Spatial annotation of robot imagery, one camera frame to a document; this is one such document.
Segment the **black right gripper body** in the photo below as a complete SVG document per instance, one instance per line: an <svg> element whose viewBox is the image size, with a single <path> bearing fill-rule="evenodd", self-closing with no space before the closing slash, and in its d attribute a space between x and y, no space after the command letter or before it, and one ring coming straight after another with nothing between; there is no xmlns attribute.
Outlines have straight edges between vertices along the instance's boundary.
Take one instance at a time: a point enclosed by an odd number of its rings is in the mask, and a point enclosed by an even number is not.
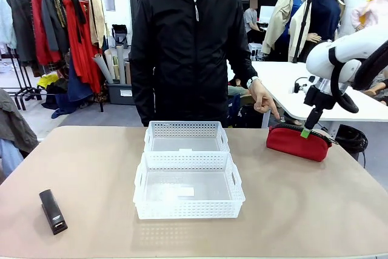
<svg viewBox="0 0 388 259"><path fill-rule="evenodd" d="M304 104L313 107L308 115L304 127L306 129L313 129L318 123L324 110L331 110L335 105L335 100L332 95L321 92L315 86L309 87Z"/></svg>

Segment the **person's left hand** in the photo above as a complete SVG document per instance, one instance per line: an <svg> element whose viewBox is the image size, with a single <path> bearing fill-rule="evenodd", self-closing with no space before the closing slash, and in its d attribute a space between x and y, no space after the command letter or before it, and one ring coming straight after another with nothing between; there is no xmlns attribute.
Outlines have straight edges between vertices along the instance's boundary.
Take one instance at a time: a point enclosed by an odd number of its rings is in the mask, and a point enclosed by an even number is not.
<svg viewBox="0 0 388 259"><path fill-rule="evenodd" d="M259 78L254 77L249 79L247 86L251 96L255 100L254 109L260 113L272 112L275 119L280 120L276 104Z"/></svg>

